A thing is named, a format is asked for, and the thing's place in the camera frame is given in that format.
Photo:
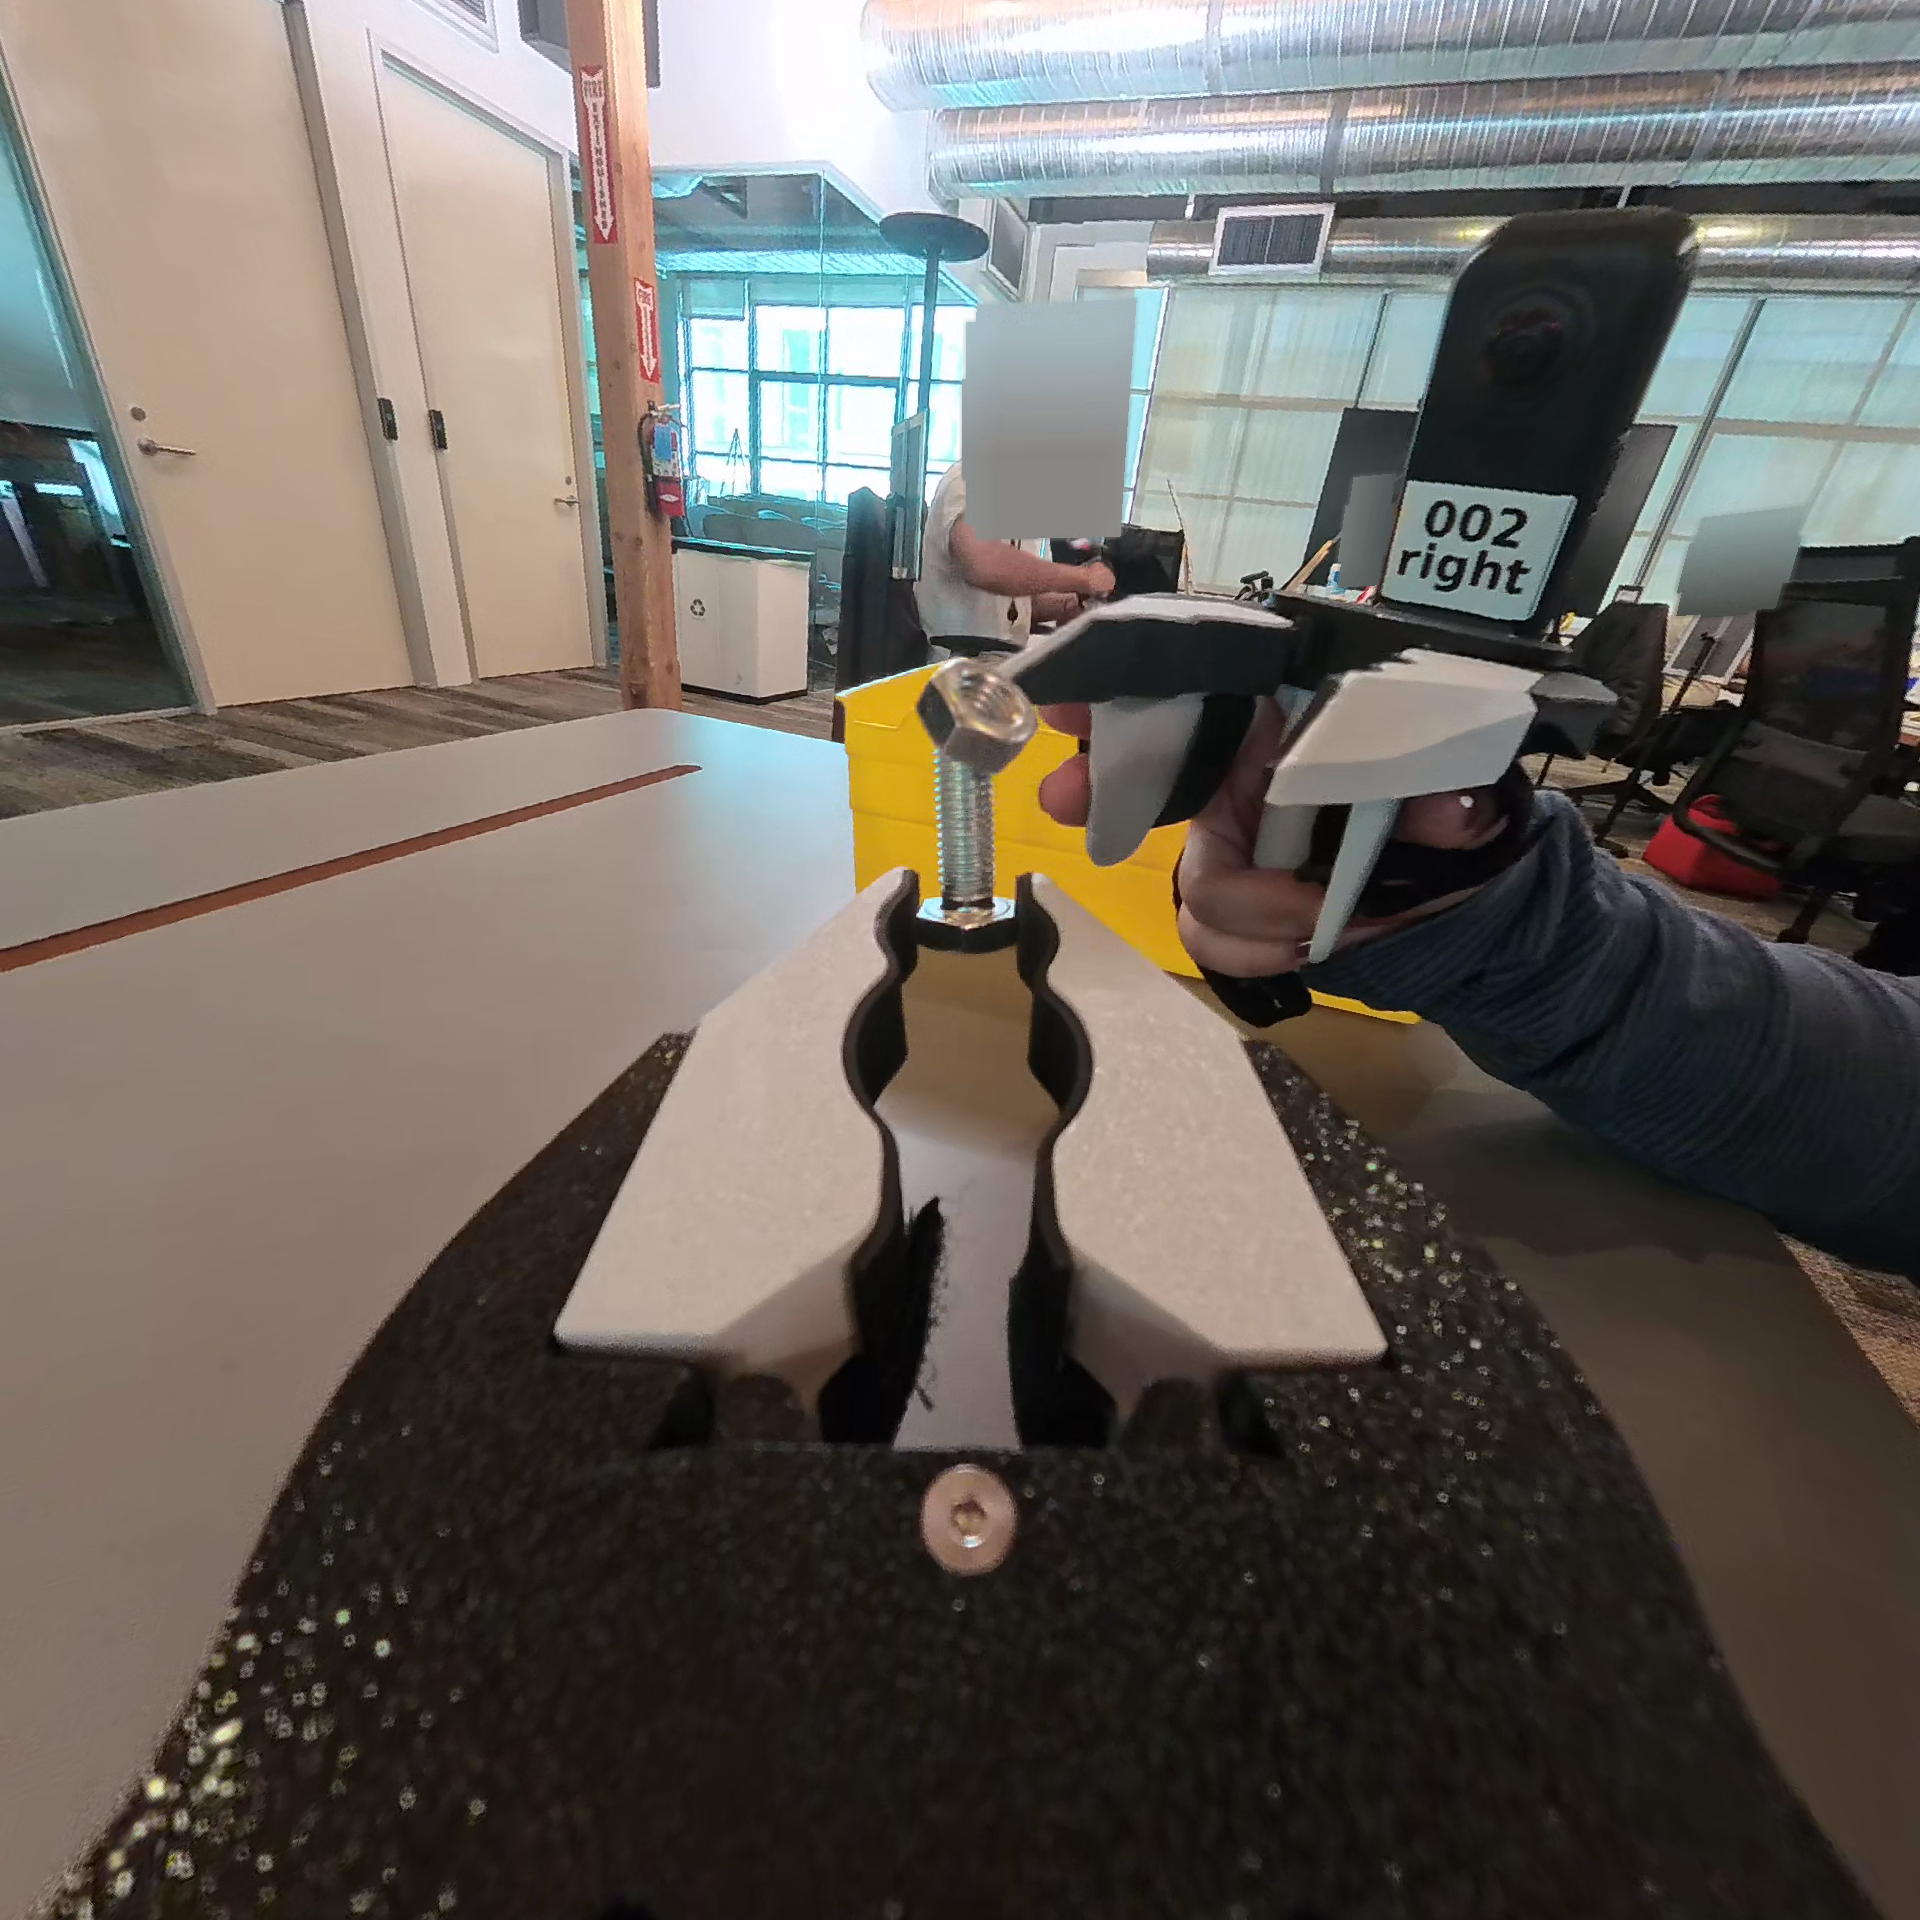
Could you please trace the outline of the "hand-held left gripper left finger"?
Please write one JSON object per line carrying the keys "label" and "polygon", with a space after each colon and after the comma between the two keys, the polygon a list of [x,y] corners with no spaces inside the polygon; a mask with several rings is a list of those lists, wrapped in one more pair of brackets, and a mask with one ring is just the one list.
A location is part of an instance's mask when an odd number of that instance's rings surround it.
{"label": "hand-held left gripper left finger", "polygon": [[892,868],[683,1046],[554,1323],[564,1354],[781,1381],[829,1444],[891,1446],[920,1256],[876,1112],[906,1063],[920,884]]}

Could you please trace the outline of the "white recycling cabinet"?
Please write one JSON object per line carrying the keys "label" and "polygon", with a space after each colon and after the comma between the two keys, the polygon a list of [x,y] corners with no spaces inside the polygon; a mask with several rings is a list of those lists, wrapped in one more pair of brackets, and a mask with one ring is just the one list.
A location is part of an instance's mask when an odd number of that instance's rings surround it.
{"label": "white recycling cabinet", "polygon": [[812,565],[688,540],[674,548],[680,685],[745,703],[802,696]]}

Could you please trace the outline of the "wooden column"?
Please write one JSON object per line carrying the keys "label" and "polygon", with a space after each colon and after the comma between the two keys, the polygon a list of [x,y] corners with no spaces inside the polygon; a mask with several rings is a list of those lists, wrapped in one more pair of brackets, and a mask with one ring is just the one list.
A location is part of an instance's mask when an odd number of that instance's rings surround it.
{"label": "wooden column", "polygon": [[634,365],[632,281],[656,286],[652,208],[650,71],[643,3],[567,3],[567,62],[600,65],[607,79],[615,136],[618,242],[589,234],[589,299],[595,345],[595,389],[606,452],[607,561],[620,647],[620,691],[631,709],[680,709],[676,584],[668,524],[645,501],[638,423],[661,405],[661,384],[648,388]]}

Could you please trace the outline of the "steel hex bolt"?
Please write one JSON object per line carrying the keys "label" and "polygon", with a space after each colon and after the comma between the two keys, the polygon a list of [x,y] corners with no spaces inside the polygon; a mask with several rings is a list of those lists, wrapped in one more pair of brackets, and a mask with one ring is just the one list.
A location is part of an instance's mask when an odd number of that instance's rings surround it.
{"label": "steel hex bolt", "polygon": [[1038,714],[1020,685],[975,658],[945,660],[915,711],[932,743],[940,898],[992,900],[996,777],[1033,741]]}

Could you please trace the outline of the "silver ventilation duct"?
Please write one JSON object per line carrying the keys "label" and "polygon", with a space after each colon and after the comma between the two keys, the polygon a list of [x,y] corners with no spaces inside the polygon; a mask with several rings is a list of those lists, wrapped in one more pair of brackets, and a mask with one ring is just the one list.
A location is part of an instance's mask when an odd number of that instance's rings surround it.
{"label": "silver ventilation duct", "polygon": [[1913,183],[1915,3],[876,3],[941,198]]}

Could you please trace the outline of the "person's right forearm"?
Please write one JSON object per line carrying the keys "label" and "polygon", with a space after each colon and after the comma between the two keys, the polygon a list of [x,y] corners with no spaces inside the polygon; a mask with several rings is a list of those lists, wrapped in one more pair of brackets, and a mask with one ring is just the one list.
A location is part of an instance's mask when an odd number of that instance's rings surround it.
{"label": "person's right forearm", "polygon": [[1567,799],[1465,902],[1308,980],[1441,1024],[1477,1068],[1679,1186],[1917,1281],[1917,986],[1772,945],[1598,851]]}

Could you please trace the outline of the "black floor lamp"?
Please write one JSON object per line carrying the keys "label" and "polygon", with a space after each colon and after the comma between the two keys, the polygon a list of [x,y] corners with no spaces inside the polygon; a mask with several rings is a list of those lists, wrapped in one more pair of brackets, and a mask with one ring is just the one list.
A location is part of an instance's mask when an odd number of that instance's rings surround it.
{"label": "black floor lamp", "polygon": [[891,450],[889,540],[891,576],[920,579],[925,543],[925,475],[932,432],[932,365],[936,350],[936,312],[941,273],[949,262],[974,262],[987,253],[987,234],[953,215],[901,211],[878,223],[881,238],[917,258],[921,277],[921,323],[915,372],[915,410],[895,425]]}

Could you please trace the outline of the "white wall vent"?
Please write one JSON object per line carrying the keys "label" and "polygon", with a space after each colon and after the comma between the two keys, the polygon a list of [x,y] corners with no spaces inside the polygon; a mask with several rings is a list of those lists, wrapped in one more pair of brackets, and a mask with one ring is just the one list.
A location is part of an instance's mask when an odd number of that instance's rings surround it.
{"label": "white wall vent", "polygon": [[1318,277],[1335,205],[1227,205],[1211,223],[1207,275],[1213,281]]}

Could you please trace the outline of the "person's right hand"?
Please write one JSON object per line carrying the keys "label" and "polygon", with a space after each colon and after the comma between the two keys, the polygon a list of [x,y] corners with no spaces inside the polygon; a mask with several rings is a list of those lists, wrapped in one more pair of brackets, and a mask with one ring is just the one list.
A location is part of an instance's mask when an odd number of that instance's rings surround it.
{"label": "person's right hand", "polygon": [[1320,890],[1254,861],[1282,741],[1282,709],[1261,698],[1232,769],[1187,822],[1176,868],[1178,938],[1204,974],[1237,980],[1292,977],[1308,951]]}

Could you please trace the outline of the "yellow plastic bin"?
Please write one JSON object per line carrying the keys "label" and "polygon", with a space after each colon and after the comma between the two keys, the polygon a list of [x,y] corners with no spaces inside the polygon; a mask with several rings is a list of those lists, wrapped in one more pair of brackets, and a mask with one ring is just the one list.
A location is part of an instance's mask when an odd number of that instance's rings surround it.
{"label": "yellow plastic bin", "polygon": [[[891,868],[920,877],[925,898],[936,893],[936,783],[932,741],[917,714],[932,666],[840,693],[841,745],[848,762],[854,884],[868,885]],[[996,778],[996,885],[1009,898],[1022,873],[1059,884],[1092,917],[1172,977],[1200,979],[1178,939],[1172,871],[1185,825],[1151,829],[1111,868],[1084,851],[1080,829],[1056,825],[1038,804],[1038,783],[1077,753],[1069,733],[1038,726],[1033,741]]]}

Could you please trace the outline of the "red bag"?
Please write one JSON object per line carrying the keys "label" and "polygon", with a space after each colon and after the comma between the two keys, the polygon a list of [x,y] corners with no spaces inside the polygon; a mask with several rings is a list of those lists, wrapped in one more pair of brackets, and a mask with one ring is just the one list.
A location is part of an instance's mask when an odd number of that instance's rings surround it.
{"label": "red bag", "polygon": [[1694,833],[1689,833],[1689,825],[1704,825],[1709,829],[1718,829],[1721,835],[1734,833],[1734,822],[1726,815],[1721,795],[1705,794],[1692,804],[1684,821],[1677,822],[1675,815],[1661,818],[1661,825],[1640,854],[1643,863],[1679,889],[1689,889],[1694,893],[1745,900],[1766,900],[1778,896],[1777,877],[1741,867],[1737,859],[1731,859],[1713,844],[1701,842]]}

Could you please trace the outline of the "black high back chair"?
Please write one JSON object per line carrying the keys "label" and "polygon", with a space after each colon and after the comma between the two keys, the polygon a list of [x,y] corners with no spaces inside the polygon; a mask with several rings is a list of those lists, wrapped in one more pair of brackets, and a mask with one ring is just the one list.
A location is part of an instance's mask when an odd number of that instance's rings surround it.
{"label": "black high back chair", "polygon": [[925,670],[932,660],[915,601],[915,581],[897,579],[897,501],[857,490],[847,501],[834,688]]}

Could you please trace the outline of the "black mesh office chair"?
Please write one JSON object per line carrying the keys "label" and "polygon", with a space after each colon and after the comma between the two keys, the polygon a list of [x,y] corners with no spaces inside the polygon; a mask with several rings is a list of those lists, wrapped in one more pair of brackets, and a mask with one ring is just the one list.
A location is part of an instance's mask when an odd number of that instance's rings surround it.
{"label": "black mesh office chair", "polygon": [[1789,586],[1758,610],[1737,726],[1695,792],[1709,839],[1800,893],[1778,945],[1806,945],[1846,889],[1915,863],[1917,815],[1901,792],[1901,726],[1915,636],[1915,576]]}

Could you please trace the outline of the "white door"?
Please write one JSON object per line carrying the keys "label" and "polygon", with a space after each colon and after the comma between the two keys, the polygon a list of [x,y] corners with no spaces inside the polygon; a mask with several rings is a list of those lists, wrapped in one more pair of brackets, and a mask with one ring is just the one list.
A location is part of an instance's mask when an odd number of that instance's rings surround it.
{"label": "white door", "polygon": [[14,3],[4,76],[195,693],[408,685],[284,8]]}
{"label": "white door", "polygon": [[595,663],[556,157],[393,58],[379,115],[476,679]]}

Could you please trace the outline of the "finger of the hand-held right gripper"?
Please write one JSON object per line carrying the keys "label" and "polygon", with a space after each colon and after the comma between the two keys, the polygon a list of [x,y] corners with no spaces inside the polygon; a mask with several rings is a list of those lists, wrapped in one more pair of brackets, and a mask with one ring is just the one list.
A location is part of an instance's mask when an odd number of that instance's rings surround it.
{"label": "finger of the hand-held right gripper", "polygon": [[1301,871],[1317,815],[1345,809],[1335,873],[1370,873],[1403,800],[1492,786],[1535,717],[1539,670],[1413,649],[1334,677],[1292,724],[1254,861]]}
{"label": "finger of the hand-held right gripper", "polygon": [[1303,632],[1258,607],[1127,597],[998,663],[1036,709],[1091,709],[1091,861],[1115,868],[1227,782],[1261,700],[1301,685]]}

